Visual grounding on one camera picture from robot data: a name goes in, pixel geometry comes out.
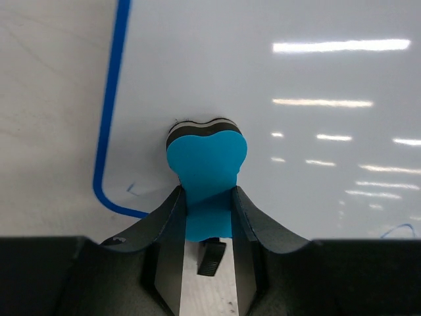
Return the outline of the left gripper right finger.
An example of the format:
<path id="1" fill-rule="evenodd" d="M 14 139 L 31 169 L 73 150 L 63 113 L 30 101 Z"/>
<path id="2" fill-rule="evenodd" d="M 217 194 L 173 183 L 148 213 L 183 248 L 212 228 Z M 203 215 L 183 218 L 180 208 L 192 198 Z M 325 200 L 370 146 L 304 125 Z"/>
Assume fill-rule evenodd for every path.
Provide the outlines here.
<path id="1" fill-rule="evenodd" d="M 261 211 L 236 186 L 232 190 L 232 242 L 238 311 L 251 315 L 278 283 L 269 265 L 309 243 Z"/>

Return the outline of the blue framed whiteboard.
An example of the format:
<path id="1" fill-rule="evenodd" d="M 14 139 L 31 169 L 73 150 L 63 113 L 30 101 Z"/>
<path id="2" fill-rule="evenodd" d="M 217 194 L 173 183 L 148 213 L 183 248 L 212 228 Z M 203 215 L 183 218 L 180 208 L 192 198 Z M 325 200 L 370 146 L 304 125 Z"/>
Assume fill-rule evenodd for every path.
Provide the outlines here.
<path id="1" fill-rule="evenodd" d="M 298 235 L 420 237 L 419 1 L 118 1 L 93 190 L 142 219 L 166 140 L 233 121 L 251 201 Z"/>

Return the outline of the blue whiteboard eraser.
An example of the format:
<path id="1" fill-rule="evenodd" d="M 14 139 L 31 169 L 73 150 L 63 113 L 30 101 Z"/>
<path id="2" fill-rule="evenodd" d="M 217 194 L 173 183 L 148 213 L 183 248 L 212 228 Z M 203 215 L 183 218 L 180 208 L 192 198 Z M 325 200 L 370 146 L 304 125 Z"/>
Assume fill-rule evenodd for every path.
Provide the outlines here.
<path id="1" fill-rule="evenodd" d="M 230 191 L 246 155 L 246 139 L 229 119 L 187 120 L 170 129 L 166 158 L 186 193 L 187 240 L 231 237 Z"/>

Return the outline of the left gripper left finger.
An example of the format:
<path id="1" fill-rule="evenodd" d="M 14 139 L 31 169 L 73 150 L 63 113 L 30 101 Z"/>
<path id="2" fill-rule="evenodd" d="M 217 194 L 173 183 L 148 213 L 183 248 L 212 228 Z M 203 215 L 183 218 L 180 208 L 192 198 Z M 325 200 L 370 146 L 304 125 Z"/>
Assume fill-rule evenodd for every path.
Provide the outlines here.
<path id="1" fill-rule="evenodd" d="M 140 284 L 167 315 L 180 314 L 186 235 L 186 193 L 177 186 L 144 219 L 101 243 L 122 253 L 140 253 Z"/>

